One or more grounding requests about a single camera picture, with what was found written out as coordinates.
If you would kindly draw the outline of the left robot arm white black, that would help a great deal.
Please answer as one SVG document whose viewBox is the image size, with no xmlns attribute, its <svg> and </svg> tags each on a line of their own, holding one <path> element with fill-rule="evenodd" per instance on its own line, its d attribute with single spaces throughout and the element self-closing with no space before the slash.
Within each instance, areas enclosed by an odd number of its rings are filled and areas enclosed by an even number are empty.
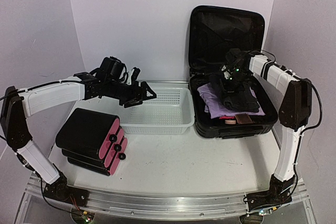
<svg viewBox="0 0 336 224">
<path fill-rule="evenodd" d="M 60 171 L 35 141 L 30 125 L 33 118 L 41 114 L 97 97 L 112 98 L 120 106 L 130 108 L 153 100 L 157 95 L 147 82 L 137 80 L 135 72 L 131 73 L 127 82 L 100 79 L 95 74 L 80 72 L 33 87 L 9 86 L 1 97 L 3 139 L 25 166 L 51 184 L 49 191 L 59 201 L 66 201 L 70 197 L 70 189 L 59 181 Z"/>
</svg>

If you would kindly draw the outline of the purple shirt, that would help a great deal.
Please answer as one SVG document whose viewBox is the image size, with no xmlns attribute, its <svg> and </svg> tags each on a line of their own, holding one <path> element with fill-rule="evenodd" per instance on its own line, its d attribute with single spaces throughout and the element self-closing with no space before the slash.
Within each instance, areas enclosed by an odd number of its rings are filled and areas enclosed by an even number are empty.
<svg viewBox="0 0 336 224">
<path fill-rule="evenodd" d="M 236 112 L 224 107 L 224 105 L 220 102 L 217 95 L 214 93 L 213 88 L 210 83 L 204 84 L 197 88 L 200 97 L 205 102 L 204 112 L 210 115 L 211 119 L 219 119 L 221 117 L 234 117 L 236 114 L 246 113 L 248 115 L 258 115 L 264 116 L 265 112 L 259 107 L 257 112 Z"/>
</svg>

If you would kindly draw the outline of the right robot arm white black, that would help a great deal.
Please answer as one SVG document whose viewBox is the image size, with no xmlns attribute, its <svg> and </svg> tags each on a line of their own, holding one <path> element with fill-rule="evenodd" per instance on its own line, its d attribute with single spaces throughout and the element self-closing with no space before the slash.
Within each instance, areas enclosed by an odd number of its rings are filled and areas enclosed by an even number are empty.
<svg viewBox="0 0 336 224">
<path fill-rule="evenodd" d="M 221 68 L 225 84 L 236 87 L 249 76 L 259 76 L 283 95 L 278 112 L 282 140 L 274 177 L 281 182 L 292 179 L 300 149 L 299 139 L 312 111 L 311 82 L 257 51 L 231 49 L 225 58 Z"/>
</svg>

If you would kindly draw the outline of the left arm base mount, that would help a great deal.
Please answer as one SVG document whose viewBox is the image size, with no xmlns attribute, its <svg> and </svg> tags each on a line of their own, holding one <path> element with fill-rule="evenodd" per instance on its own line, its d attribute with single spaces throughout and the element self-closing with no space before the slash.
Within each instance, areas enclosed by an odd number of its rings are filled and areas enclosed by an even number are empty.
<svg viewBox="0 0 336 224">
<path fill-rule="evenodd" d="M 43 196 L 64 202 L 73 204 L 78 207 L 85 207 L 88 202 L 89 192 L 86 189 L 69 186 L 67 178 L 62 172 L 59 172 L 59 178 L 52 184 L 46 184 L 43 189 Z"/>
</svg>

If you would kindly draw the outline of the white perforated plastic basket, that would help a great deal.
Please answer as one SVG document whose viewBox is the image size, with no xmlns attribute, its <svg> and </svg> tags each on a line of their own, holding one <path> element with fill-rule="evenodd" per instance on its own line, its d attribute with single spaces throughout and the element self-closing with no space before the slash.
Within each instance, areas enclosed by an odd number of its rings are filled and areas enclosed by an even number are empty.
<svg viewBox="0 0 336 224">
<path fill-rule="evenodd" d="M 187 88 L 155 88 L 157 97 L 116 114 L 128 134 L 179 135 L 193 126 L 194 108 Z"/>
</svg>

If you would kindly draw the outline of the black jeans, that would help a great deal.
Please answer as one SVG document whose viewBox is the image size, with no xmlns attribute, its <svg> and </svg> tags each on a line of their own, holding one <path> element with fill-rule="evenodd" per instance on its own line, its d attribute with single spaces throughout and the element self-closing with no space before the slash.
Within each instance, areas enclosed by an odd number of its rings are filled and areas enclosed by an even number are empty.
<svg viewBox="0 0 336 224">
<path fill-rule="evenodd" d="M 220 102 L 224 105 L 225 108 L 236 111 L 236 112 L 257 112 L 260 105 L 258 104 L 257 99 L 252 95 L 250 84 L 247 82 L 249 86 L 248 97 L 246 100 L 237 100 L 237 99 L 226 99 L 222 101 L 220 99 L 220 80 L 222 76 L 220 74 L 211 74 L 209 76 L 209 81 L 211 87 L 213 88 L 215 94 L 219 98 Z"/>
</svg>

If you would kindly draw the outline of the black ribbed hard suitcase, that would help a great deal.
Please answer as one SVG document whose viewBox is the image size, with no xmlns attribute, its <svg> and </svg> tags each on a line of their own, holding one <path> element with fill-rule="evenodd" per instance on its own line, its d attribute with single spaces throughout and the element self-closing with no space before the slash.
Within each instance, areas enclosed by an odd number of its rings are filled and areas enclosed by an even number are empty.
<svg viewBox="0 0 336 224">
<path fill-rule="evenodd" d="M 189 88 L 195 128 L 204 138 L 264 134 L 278 113 L 249 70 L 260 53 L 264 18 L 247 10 L 198 6 L 192 10 L 188 45 Z"/>
</svg>

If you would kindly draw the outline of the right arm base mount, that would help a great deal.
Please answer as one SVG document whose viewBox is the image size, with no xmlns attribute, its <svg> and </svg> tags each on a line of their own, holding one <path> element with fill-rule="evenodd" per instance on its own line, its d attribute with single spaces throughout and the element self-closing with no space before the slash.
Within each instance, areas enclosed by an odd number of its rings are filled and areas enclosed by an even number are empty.
<svg viewBox="0 0 336 224">
<path fill-rule="evenodd" d="M 279 207 L 292 201 L 292 194 L 296 186 L 295 175 L 288 180 L 281 181 L 272 174 L 267 190 L 248 193 L 243 201 L 247 203 L 249 212 Z"/>
</svg>

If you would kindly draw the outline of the black pink small suitcase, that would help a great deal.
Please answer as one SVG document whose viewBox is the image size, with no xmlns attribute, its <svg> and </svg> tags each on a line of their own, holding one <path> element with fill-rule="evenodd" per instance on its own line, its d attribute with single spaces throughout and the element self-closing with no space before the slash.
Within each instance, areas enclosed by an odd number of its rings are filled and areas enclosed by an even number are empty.
<svg viewBox="0 0 336 224">
<path fill-rule="evenodd" d="M 76 108 L 56 136 L 68 162 L 106 176 L 126 159 L 128 139 L 117 115 Z"/>
</svg>

